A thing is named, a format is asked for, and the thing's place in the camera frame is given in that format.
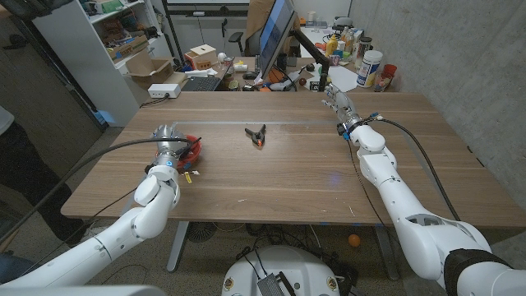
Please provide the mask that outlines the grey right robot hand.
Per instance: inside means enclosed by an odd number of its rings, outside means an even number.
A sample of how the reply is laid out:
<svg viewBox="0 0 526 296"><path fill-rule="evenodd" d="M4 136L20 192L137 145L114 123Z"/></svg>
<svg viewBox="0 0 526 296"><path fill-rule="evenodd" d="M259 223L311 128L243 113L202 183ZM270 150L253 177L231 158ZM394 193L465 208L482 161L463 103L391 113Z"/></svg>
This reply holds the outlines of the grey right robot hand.
<svg viewBox="0 0 526 296"><path fill-rule="evenodd" d="M327 85L325 87L325 94L328 99L324 99L322 103L336 112L340 123L350 127L362 121L353 101L337 86L333 84Z"/></svg>

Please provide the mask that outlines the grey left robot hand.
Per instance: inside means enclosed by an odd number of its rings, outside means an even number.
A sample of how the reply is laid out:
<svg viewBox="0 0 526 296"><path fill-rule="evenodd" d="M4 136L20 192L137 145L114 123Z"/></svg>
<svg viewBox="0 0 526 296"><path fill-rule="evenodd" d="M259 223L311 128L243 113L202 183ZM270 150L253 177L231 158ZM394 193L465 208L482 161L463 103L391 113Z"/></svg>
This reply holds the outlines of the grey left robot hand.
<svg viewBox="0 0 526 296"><path fill-rule="evenodd" d="M187 137L176 128L176 124L160 125L150 135L153 139L164 139L164 141L157 142L157 156L169 155L176 159L180 159L186 155L191 147L193 141L188 140Z"/></svg>

